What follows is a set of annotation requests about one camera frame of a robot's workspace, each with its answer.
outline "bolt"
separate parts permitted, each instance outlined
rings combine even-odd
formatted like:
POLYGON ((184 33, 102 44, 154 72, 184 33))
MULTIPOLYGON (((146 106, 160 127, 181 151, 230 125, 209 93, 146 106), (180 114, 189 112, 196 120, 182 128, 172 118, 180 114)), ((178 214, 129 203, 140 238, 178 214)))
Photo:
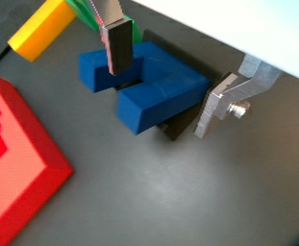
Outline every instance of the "bolt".
POLYGON ((250 110, 250 102, 246 100, 233 103, 229 106, 229 112, 240 119, 245 116, 249 110, 250 110))

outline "blue block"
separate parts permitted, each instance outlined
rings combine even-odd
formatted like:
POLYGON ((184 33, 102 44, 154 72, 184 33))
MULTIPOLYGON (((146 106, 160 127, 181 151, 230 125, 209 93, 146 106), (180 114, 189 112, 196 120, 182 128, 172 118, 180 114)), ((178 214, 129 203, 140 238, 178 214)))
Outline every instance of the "blue block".
POLYGON ((81 79, 93 92, 138 80, 142 73, 144 58, 134 57, 133 66, 118 76, 110 74, 106 50, 81 54, 81 79))
POLYGON ((105 51, 82 55, 82 80, 93 91, 142 80, 118 93, 117 115, 137 135, 198 104, 210 79, 153 43, 134 45, 134 64, 121 75, 109 72, 105 51))

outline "red block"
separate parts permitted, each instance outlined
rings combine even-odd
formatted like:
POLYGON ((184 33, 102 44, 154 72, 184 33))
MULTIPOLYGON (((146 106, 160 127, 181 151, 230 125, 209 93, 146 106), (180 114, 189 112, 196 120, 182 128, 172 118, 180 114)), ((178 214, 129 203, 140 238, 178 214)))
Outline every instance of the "red block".
POLYGON ((74 170, 13 84, 0 78, 0 246, 74 170))

